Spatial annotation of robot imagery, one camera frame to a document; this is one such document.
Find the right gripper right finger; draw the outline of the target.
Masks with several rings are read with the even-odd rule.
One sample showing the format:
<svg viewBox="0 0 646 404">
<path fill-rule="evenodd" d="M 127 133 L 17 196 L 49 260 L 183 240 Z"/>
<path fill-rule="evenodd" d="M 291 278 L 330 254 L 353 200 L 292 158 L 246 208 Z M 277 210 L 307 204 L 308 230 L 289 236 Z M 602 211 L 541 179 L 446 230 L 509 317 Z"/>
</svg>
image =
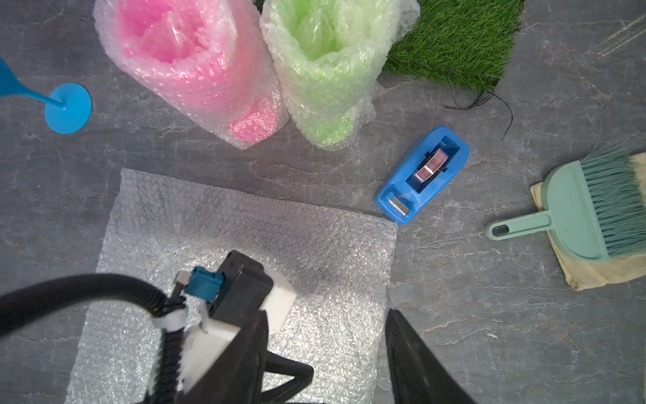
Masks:
<svg viewBox="0 0 646 404">
<path fill-rule="evenodd" d="M 398 310 L 388 312 L 385 342 L 396 403 L 474 404 Z"/>
</svg>

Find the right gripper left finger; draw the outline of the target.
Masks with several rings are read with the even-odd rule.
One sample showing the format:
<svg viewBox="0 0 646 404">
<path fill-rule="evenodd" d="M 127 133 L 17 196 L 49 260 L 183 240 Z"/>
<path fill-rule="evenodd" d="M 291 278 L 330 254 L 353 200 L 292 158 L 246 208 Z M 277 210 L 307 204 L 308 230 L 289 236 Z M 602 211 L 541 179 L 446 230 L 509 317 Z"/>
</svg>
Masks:
<svg viewBox="0 0 646 404">
<path fill-rule="evenodd" d="M 259 403 L 267 358 L 265 311 L 250 317 L 215 363 L 192 387 L 178 393 L 176 403 Z"/>
</svg>

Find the blue tape dispenser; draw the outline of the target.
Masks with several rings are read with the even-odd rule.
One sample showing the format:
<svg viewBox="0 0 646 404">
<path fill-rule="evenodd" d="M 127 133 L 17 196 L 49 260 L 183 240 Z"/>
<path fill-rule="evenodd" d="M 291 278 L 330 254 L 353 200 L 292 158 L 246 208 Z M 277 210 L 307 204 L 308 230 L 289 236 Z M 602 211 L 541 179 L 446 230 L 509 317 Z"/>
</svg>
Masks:
<svg viewBox="0 0 646 404">
<path fill-rule="evenodd" d="M 380 187 L 373 201 L 393 222 L 409 223 L 462 170 L 469 145 L 446 126 L 419 138 Z"/>
</svg>

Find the clear tape roll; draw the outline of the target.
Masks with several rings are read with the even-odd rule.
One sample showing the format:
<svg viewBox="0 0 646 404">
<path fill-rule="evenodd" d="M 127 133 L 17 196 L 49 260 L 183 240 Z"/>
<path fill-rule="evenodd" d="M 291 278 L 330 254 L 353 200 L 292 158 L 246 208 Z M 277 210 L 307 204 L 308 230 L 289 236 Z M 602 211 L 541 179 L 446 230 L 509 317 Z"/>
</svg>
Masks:
<svg viewBox="0 0 646 404">
<path fill-rule="evenodd" d="M 424 183 L 433 178 L 433 176 L 442 170 L 443 165 L 448 160 L 448 155 L 442 148 L 438 148 L 432 153 L 427 153 L 425 160 L 417 168 L 413 174 L 413 178 L 419 182 Z"/>
</svg>

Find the blue plastic wine glass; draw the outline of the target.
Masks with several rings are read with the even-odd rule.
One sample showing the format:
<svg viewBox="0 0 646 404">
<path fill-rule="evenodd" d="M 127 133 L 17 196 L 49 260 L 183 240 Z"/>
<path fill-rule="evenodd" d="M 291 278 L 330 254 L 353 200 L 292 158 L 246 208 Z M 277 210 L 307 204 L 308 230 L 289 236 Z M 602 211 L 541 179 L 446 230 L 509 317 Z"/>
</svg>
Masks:
<svg viewBox="0 0 646 404">
<path fill-rule="evenodd" d="M 1 96 L 14 95 L 42 102 L 45 105 L 46 124 L 52 131 L 62 135 L 80 131 L 93 111 L 91 95 L 84 86 L 73 82 L 65 83 L 45 96 L 25 87 L 1 59 Z"/>
</svg>

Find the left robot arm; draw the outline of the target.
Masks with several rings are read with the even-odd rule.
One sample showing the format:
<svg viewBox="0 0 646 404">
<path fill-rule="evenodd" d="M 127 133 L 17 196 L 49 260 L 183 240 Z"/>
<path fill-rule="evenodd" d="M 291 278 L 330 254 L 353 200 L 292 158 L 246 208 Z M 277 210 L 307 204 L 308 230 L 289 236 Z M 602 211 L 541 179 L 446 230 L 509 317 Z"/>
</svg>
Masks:
<svg viewBox="0 0 646 404">
<path fill-rule="evenodd" d="M 88 304 L 78 361 L 107 365 L 124 382 L 119 402 L 144 386 L 144 403 L 284 403 L 314 376 L 267 347 L 294 298 L 281 274 L 250 269 L 183 271 L 171 293 L 122 274 L 82 274 L 3 295 L 1 333 Z"/>
</svg>

